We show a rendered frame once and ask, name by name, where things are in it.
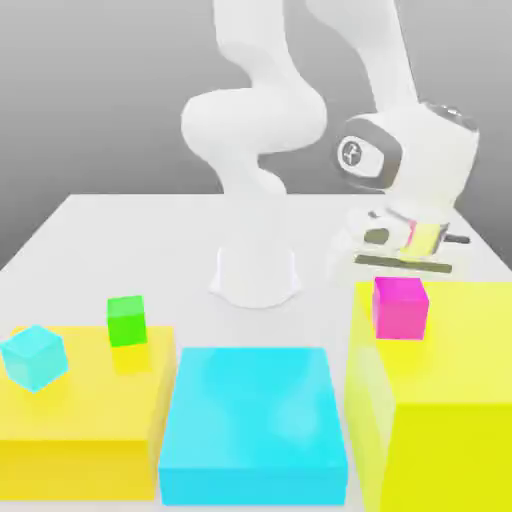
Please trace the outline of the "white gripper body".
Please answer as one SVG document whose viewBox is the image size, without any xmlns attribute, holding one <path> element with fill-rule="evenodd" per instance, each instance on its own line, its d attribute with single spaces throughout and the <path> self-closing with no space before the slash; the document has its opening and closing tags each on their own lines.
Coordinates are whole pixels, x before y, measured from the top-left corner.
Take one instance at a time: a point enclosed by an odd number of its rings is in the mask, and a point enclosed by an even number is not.
<svg viewBox="0 0 512 512">
<path fill-rule="evenodd" d="M 401 259 L 393 254 L 368 249 L 348 249 L 328 259 L 328 282 L 348 286 L 375 277 L 420 277 L 444 279 L 453 265 L 436 260 Z"/>
</svg>

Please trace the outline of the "small magenta cube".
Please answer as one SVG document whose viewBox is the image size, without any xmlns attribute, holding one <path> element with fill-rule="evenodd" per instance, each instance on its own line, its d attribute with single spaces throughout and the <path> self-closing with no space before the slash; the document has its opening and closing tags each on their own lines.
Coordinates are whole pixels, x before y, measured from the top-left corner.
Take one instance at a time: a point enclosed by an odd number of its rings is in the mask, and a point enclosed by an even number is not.
<svg viewBox="0 0 512 512">
<path fill-rule="evenodd" d="M 372 320 L 377 339 L 422 340 L 430 301 L 420 278 L 375 277 Z"/>
</svg>

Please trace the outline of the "small green cube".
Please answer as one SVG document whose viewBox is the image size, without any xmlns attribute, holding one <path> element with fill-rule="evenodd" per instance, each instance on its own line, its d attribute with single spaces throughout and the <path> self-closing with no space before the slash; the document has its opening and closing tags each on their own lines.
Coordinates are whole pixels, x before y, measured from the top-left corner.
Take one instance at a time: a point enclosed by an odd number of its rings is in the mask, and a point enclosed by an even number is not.
<svg viewBox="0 0 512 512">
<path fill-rule="evenodd" d="M 113 297 L 107 300 L 107 327 L 112 347 L 147 342 L 144 300 L 141 295 Z"/>
</svg>

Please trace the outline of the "small cyan cube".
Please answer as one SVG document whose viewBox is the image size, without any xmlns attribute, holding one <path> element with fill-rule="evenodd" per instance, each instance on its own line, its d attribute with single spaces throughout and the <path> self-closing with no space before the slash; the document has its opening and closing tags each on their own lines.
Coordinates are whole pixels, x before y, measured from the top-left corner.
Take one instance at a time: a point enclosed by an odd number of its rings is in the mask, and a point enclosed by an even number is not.
<svg viewBox="0 0 512 512">
<path fill-rule="evenodd" d="M 63 338 L 33 325 L 0 343 L 7 376 L 23 389 L 37 393 L 69 369 Z"/>
</svg>

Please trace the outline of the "large lemon yellow box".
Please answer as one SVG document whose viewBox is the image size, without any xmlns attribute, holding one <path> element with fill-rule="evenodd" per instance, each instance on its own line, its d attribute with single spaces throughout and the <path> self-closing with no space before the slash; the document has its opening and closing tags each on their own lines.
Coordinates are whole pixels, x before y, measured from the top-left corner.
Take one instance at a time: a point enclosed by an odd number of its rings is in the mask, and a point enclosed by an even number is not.
<svg viewBox="0 0 512 512">
<path fill-rule="evenodd" d="M 430 282 L 425 336 L 354 292 L 344 411 L 364 512 L 512 512 L 512 282 Z"/>
</svg>

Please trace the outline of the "large cyan box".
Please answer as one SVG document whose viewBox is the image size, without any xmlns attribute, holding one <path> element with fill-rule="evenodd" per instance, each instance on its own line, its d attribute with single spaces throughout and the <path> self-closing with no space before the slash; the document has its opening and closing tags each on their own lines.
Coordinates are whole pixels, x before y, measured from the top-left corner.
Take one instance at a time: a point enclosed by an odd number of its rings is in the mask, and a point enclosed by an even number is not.
<svg viewBox="0 0 512 512">
<path fill-rule="evenodd" d="M 348 462 L 325 350 L 184 349 L 158 472 L 167 506 L 343 505 Z"/>
</svg>

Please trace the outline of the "large orange-yellow box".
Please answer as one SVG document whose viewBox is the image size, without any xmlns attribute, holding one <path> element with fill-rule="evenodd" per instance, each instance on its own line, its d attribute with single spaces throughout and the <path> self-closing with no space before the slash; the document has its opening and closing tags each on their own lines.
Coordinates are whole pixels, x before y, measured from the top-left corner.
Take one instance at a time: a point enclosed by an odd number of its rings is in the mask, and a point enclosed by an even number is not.
<svg viewBox="0 0 512 512">
<path fill-rule="evenodd" d="M 152 501 L 174 387 L 170 327 L 112 348 L 104 327 L 58 327 L 69 370 L 37 393 L 0 360 L 0 501 Z"/>
</svg>

